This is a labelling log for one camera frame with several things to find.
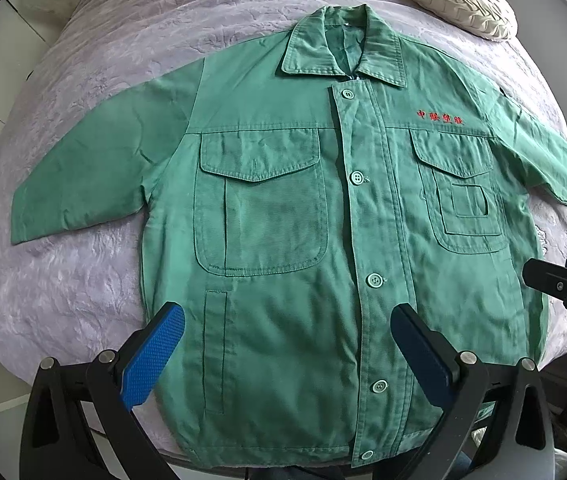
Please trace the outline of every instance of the side pocket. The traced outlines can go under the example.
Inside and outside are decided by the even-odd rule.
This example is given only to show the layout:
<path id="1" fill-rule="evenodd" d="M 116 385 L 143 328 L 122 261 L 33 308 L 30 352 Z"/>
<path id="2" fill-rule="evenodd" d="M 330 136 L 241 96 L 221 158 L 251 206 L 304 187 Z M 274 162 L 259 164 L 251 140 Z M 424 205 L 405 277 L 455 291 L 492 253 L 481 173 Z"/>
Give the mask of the side pocket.
<path id="1" fill-rule="evenodd" d="M 413 129 L 410 136 L 439 245 L 458 254 L 505 248 L 487 137 Z"/>
<path id="2" fill-rule="evenodd" d="M 204 404 L 213 413 L 224 412 L 227 296 L 207 290 L 204 306 Z"/>
<path id="3" fill-rule="evenodd" d="M 319 130 L 202 134 L 195 177 L 195 254 L 218 276 L 311 267 L 327 250 Z"/>

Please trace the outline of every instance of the blue gripper pad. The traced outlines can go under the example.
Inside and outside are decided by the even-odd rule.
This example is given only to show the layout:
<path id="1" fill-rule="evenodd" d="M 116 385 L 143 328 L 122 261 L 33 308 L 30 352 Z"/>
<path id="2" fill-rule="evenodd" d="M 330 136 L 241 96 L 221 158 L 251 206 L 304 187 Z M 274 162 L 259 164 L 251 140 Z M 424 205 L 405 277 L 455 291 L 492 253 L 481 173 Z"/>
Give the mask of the blue gripper pad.
<path id="1" fill-rule="evenodd" d="M 426 333 L 431 331 L 422 321 L 421 327 L 417 326 L 407 314 L 410 311 L 414 312 L 408 304 L 393 309 L 390 314 L 392 337 L 430 404 L 446 410 L 454 401 L 451 371 L 428 342 Z"/>
<path id="2" fill-rule="evenodd" d="M 143 404 L 184 334 L 183 308 L 173 304 L 122 373 L 121 396 L 128 411 Z"/>

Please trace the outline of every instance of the bed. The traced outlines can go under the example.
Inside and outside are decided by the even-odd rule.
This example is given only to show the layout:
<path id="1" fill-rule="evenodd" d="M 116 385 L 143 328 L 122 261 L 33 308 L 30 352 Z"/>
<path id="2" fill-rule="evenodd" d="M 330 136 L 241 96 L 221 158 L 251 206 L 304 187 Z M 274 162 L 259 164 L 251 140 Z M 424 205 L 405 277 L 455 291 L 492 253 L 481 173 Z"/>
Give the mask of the bed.
<path id="1" fill-rule="evenodd" d="M 411 0 L 82 0 L 17 99 L 0 137 L 0 362 L 33 381 L 39 361 L 91 360 L 142 327 L 138 243 L 144 213 L 78 232 L 10 244 L 17 185 L 86 111 L 124 88 L 238 41 L 278 32 L 325 6 L 368 3 L 396 30 L 420 38 L 496 81 L 532 114 L 567 128 L 518 40 L 474 37 Z M 567 207 L 540 190 L 529 205 L 546 258 L 567 257 Z M 551 301 L 540 366 L 567 352 L 567 311 Z M 183 456 L 153 396 L 135 408 L 151 441 Z M 99 421 L 88 409 L 96 429 Z"/>

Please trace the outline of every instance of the button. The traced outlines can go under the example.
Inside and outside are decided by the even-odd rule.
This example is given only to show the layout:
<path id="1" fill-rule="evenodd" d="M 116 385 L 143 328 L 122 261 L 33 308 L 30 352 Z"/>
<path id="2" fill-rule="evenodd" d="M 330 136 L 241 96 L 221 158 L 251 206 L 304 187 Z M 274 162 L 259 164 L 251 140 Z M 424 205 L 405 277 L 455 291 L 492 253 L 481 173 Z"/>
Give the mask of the button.
<path id="1" fill-rule="evenodd" d="M 386 388 L 388 388 L 388 383 L 383 379 L 379 379 L 376 383 L 372 385 L 372 391 L 375 392 L 376 394 L 385 392 Z"/>
<path id="2" fill-rule="evenodd" d="M 372 286 L 372 288 L 379 288 L 383 285 L 383 278 L 380 274 L 373 272 L 372 274 L 368 274 L 365 282 L 368 284 L 368 286 Z"/>
<path id="3" fill-rule="evenodd" d="M 363 173 L 361 171 L 353 171 L 350 174 L 350 182 L 355 184 L 355 186 L 359 186 L 359 184 L 363 184 L 364 178 Z"/>

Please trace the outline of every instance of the pocket flap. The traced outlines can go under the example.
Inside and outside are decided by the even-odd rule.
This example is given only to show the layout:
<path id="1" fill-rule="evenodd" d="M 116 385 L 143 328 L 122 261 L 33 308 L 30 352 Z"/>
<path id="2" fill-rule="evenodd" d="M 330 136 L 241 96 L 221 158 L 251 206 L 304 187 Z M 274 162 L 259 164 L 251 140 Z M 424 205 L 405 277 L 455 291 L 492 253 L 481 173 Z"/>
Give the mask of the pocket flap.
<path id="1" fill-rule="evenodd" d="M 203 171 L 259 182 L 319 161 L 317 128 L 203 134 Z"/>
<path id="2" fill-rule="evenodd" d="M 438 170 L 460 178 L 492 170 L 492 154 L 486 137 L 434 130 L 410 130 L 410 136 L 417 158 Z"/>

